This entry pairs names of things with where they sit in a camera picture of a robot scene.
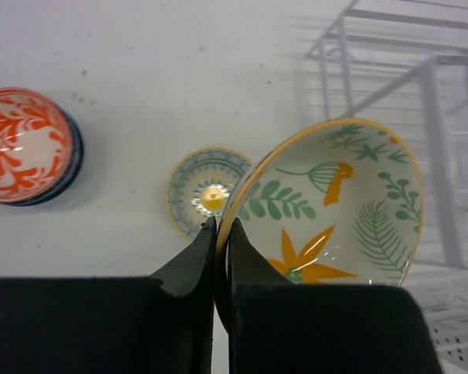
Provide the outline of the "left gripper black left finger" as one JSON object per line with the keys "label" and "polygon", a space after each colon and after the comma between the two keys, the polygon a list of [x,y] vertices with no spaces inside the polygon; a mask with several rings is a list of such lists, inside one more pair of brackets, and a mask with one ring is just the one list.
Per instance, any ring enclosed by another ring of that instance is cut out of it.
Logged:
{"label": "left gripper black left finger", "polygon": [[0,373],[209,373],[217,224],[145,277],[0,278]]}

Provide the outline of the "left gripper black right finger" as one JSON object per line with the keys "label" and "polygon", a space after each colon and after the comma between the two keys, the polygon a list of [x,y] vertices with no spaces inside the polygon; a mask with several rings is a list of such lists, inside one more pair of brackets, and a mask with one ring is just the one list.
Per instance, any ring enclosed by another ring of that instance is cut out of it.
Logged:
{"label": "left gripper black right finger", "polygon": [[440,373],[420,307],[401,288],[295,285],[229,236],[232,373]]}

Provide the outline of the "white bowl yellow dots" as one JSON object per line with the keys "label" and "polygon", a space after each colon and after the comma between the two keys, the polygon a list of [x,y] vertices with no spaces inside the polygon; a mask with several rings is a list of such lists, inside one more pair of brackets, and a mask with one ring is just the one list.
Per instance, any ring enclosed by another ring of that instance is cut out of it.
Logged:
{"label": "white bowl yellow dots", "polygon": [[178,232],[191,241],[209,217],[219,218],[251,164],[245,155],[218,146],[196,150],[180,161],[165,188],[165,207]]}

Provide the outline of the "white bowl blue floral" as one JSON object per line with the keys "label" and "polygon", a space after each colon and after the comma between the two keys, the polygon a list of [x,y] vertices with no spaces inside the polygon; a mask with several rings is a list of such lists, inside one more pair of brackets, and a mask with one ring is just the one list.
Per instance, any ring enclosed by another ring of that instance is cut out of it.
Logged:
{"label": "white bowl blue floral", "polygon": [[70,187],[75,181],[76,176],[79,174],[80,169],[82,168],[84,158],[84,142],[82,133],[73,117],[67,112],[63,111],[60,107],[58,107],[58,109],[61,111],[64,119],[67,121],[73,136],[73,152],[65,173],[46,192],[43,192],[40,195],[30,199],[26,199],[15,203],[9,203],[9,206],[23,207],[35,206],[38,204],[46,203],[59,196],[64,191],[66,191],[68,187]]}

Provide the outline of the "white bowl orange floral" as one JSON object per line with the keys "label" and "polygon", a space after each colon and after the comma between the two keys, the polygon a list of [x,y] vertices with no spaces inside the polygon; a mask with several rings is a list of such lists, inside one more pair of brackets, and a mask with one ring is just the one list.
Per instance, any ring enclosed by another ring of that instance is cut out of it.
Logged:
{"label": "white bowl orange floral", "polygon": [[0,88],[0,203],[46,192],[72,152],[71,130],[53,101],[32,90]]}

